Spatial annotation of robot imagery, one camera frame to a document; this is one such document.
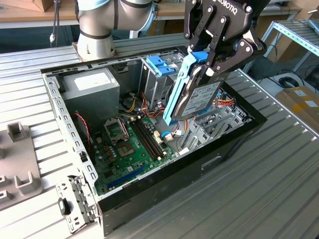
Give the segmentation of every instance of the grey plastic block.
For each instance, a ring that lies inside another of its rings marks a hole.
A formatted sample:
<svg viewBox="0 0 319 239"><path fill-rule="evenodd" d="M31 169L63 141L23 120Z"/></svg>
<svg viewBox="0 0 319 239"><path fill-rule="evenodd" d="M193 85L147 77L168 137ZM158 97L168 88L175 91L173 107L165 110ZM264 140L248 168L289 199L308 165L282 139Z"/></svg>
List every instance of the grey plastic block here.
<svg viewBox="0 0 319 239"><path fill-rule="evenodd" d="M27 194L35 191L38 186L38 180L34 178L32 173L28 171L28 179L25 181L21 181L18 176L14 177L15 187L20 190L22 194Z"/></svg>
<svg viewBox="0 0 319 239"><path fill-rule="evenodd" d="M42 192L30 129L20 122L0 131L0 211Z"/></svg>
<svg viewBox="0 0 319 239"><path fill-rule="evenodd" d="M27 138L26 132L20 122L10 123L6 126L6 130L12 140L12 142L17 142L19 140Z"/></svg>
<svg viewBox="0 0 319 239"><path fill-rule="evenodd" d="M0 148L0 159L4 158L4 150Z"/></svg>
<svg viewBox="0 0 319 239"><path fill-rule="evenodd" d="M0 175L0 187L8 185L10 182L5 175Z"/></svg>
<svg viewBox="0 0 319 239"><path fill-rule="evenodd" d="M13 196L7 191L0 191L0 203L7 202L13 199Z"/></svg>

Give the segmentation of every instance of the metal shelf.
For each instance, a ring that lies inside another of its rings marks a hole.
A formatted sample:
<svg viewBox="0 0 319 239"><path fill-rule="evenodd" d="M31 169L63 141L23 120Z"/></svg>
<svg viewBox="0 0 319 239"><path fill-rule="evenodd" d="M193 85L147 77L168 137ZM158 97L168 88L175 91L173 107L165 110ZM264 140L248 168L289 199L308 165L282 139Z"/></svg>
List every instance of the metal shelf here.
<svg viewBox="0 0 319 239"><path fill-rule="evenodd" d="M276 45L279 39L285 35L309 51L309 53L306 54L306 56L303 57L296 65L294 71L296 71L304 63L310 53L319 56L319 36L314 29L308 26L308 22L306 20L273 21L262 38L264 42L267 42L274 29L279 33L274 38L271 45ZM273 46L269 46L264 57L268 57L272 50ZM244 67L243 71L247 73L253 63L254 61L248 63Z"/></svg>

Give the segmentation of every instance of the expansion slot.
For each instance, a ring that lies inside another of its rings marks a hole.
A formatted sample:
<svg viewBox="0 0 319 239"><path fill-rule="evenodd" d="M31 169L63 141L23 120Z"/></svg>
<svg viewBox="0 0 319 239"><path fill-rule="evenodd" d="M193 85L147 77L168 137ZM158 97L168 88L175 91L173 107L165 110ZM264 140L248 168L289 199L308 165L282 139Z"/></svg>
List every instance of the expansion slot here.
<svg viewBox="0 0 319 239"><path fill-rule="evenodd" d="M139 138L139 140L142 142L144 148L147 150L147 152L150 154L151 158L153 160L158 159L158 157L163 157L164 154L161 150L161 148L157 145L155 140L152 138L152 136L149 134L149 132L146 130L144 124L142 121L135 121L130 123L131 128Z"/></svg>
<svg viewBox="0 0 319 239"><path fill-rule="evenodd" d="M120 183L124 183L125 181L129 180L130 178L132 177L135 177L137 175L139 175L142 171L142 169L145 167L146 165L143 165L141 166L140 168L138 168L137 170L131 172L131 173L128 173L127 175L123 176L122 178L119 178L119 179L116 179L115 181L109 183L107 185L108 188L112 188L113 186L116 186Z"/></svg>

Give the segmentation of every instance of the blue plastic bracket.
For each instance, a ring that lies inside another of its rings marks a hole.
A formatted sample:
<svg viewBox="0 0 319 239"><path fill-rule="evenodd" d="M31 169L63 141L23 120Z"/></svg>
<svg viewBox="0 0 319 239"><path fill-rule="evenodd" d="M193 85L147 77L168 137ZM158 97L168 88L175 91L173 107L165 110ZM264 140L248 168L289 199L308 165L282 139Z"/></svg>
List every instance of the blue plastic bracket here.
<svg viewBox="0 0 319 239"><path fill-rule="evenodd" d="M194 63L204 62L206 61L207 57L208 53L205 51L192 52L185 56L179 70L173 91L169 97L168 104L164 111L163 119L168 126L171 124L172 114L174 113L175 106L178 102L180 94L182 93L183 87L189 81L189 74Z"/></svg>
<svg viewBox="0 0 319 239"><path fill-rule="evenodd" d="M169 67L166 61L162 60L159 56L149 56L146 58L146 62L148 62L160 76L166 76L175 72L175 69Z"/></svg>

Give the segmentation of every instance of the open computer tower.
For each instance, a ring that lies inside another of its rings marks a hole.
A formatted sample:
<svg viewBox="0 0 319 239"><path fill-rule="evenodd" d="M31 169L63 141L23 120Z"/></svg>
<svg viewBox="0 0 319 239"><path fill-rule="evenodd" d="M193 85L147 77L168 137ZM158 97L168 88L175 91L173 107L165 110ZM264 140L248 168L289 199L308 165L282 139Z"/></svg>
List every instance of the open computer tower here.
<svg viewBox="0 0 319 239"><path fill-rule="evenodd" d="M42 70L79 172L56 185L72 233L98 221L109 235L230 158L266 121L226 81L208 107L167 126L162 113L186 54L175 47Z"/></svg>

